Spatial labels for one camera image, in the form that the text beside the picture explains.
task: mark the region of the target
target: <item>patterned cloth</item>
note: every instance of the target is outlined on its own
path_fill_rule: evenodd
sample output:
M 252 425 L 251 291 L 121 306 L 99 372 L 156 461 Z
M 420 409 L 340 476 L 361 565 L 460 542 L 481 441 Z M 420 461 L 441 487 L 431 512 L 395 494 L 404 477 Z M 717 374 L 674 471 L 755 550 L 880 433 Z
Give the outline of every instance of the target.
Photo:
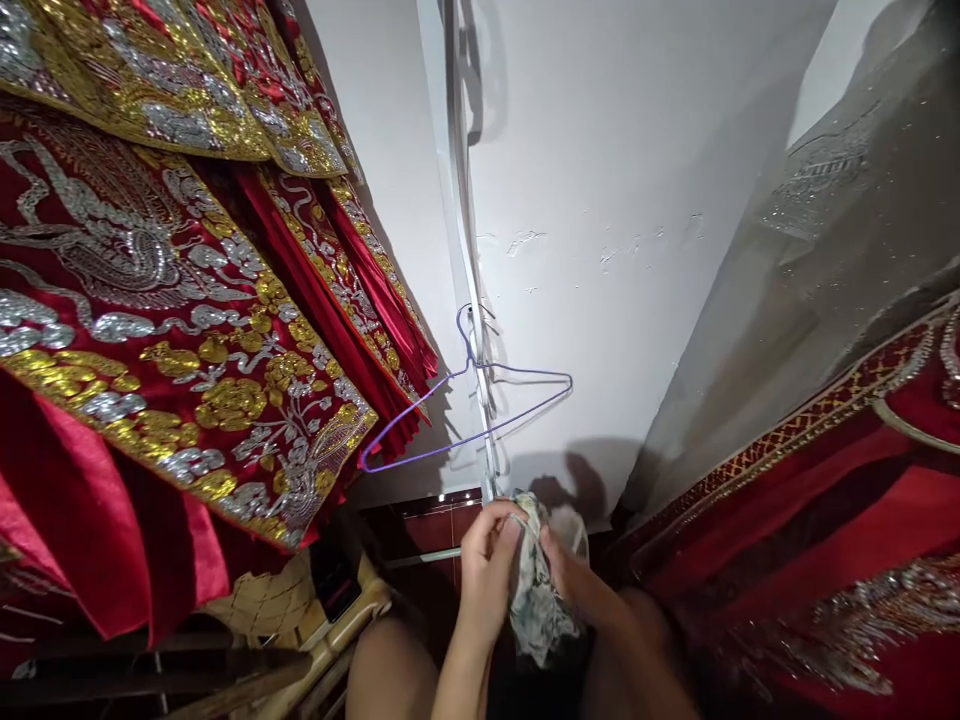
M 517 492 L 514 502 L 526 511 L 529 520 L 511 517 L 523 526 L 517 582 L 510 604 L 510 624 L 517 639 L 517 653 L 533 658 L 546 668 L 568 649 L 571 641 L 586 639 L 586 626 L 570 612 L 550 579 L 550 566 L 540 546 L 540 527 L 544 523 L 563 545 L 578 557 L 587 559 L 587 531 L 583 518 L 569 505 L 548 510 L 537 496 Z

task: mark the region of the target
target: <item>fingernail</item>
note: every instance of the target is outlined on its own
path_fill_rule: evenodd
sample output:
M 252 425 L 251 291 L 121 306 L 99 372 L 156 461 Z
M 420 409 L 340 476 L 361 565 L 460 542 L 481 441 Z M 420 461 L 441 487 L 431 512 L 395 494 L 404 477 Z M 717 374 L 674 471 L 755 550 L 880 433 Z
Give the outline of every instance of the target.
M 513 522 L 508 522 L 506 525 L 504 525 L 503 530 L 500 532 L 501 534 L 506 535 L 509 540 L 513 540 L 514 538 L 520 537 L 522 530 L 523 528 L 520 527 L 520 521 L 514 520 Z

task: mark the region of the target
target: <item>sequined fabric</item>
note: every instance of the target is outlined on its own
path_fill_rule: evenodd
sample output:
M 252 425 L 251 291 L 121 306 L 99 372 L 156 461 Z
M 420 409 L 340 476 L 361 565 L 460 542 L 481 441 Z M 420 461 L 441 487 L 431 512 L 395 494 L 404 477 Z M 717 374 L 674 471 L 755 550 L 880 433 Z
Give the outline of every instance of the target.
M 182 156 L 0 101 L 0 365 L 297 548 L 377 420 Z
M 151 147 L 345 174 L 315 85 L 262 0 L 0 0 L 0 89 Z

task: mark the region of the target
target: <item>white wall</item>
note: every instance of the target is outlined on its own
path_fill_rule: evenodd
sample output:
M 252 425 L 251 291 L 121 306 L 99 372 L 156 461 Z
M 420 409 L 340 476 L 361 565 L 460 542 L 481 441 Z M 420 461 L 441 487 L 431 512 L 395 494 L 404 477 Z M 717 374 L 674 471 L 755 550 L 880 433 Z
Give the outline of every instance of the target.
M 306 2 L 397 264 L 459 366 L 416 3 Z M 473 0 L 483 112 L 471 175 L 495 352 L 576 379 L 571 397 L 502 438 L 504 489 L 551 475 L 576 494 L 577 480 L 599 479 L 598 506 L 613 507 L 758 175 L 782 166 L 835 5 Z M 810 82 L 804 112 L 822 114 L 829 94 Z M 446 396 L 453 430 L 419 447 L 475 431 L 468 391 Z M 549 392 L 498 384 L 500 417 Z M 367 478 L 354 498 L 478 480 L 464 451 Z
M 576 379 L 503 440 L 504 485 L 546 474 L 576 494 L 599 477 L 615 505 L 757 175 L 782 161 L 833 6 L 473 0 L 489 106 L 471 174 L 499 359 Z M 505 387 L 504 414 L 546 392 Z

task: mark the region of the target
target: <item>wall stain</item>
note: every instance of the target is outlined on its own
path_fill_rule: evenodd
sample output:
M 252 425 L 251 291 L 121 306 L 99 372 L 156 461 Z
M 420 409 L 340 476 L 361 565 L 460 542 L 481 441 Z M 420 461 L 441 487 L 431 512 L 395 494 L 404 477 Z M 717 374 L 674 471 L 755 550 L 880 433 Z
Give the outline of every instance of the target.
M 517 253 L 520 252 L 520 248 L 526 245 L 528 242 L 532 240 L 541 240 L 546 237 L 546 233 L 540 233 L 534 230 L 528 230 L 525 233 L 518 232 L 513 242 L 510 243 L 510 247 L 507 248 L 507 257 L 516 257 Z

